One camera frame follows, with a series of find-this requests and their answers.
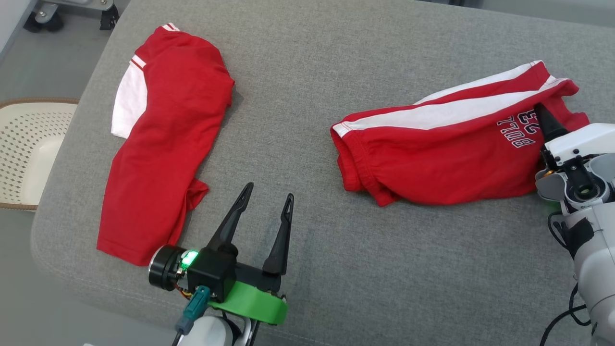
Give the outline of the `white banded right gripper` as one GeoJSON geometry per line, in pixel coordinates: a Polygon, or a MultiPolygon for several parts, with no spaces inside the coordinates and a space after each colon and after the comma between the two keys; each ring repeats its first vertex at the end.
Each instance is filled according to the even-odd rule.
{"type": "Polygon", "coordinates": [[[548,162],[535,175],[541,198],[576,212],[614,201],[613,124],[589,124],[569,132],[542,104],[534,107],[548,162]]]}

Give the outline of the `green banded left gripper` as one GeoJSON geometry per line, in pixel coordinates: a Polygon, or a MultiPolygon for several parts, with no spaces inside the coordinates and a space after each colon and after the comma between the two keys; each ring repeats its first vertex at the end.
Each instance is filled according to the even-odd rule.
{"type": "Polygon", "coordinates": [[[186,296],[183,319],[195,321],[213,308],[270,325],[284,323],[288,305],[278,292],[286,274],[294,195],[288,193],[274,245],[263,269],[257,269],[237,261],[239,250],[232,242],[253,188],[253,182],[244,186],[207,247],[187,250],[165,245],[152,256],[148,281],[186,296]]]}

